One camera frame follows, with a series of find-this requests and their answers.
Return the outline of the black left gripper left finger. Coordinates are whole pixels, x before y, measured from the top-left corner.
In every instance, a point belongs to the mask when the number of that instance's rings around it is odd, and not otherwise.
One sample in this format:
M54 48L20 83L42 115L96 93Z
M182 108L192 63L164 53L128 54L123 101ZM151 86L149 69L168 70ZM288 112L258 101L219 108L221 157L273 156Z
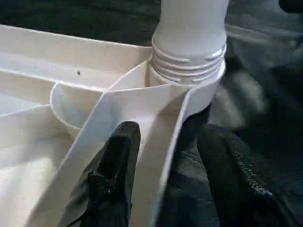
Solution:
M127 227L141 132L137 122L120 123L85 168L73 189L61 227Z

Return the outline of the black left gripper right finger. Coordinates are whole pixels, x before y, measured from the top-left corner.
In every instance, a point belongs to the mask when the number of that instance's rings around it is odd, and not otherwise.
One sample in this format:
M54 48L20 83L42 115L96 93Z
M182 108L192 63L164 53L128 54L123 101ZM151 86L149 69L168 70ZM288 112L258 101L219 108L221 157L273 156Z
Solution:
M222 227L301 227L277 176L236 134L205 125L197 149Z

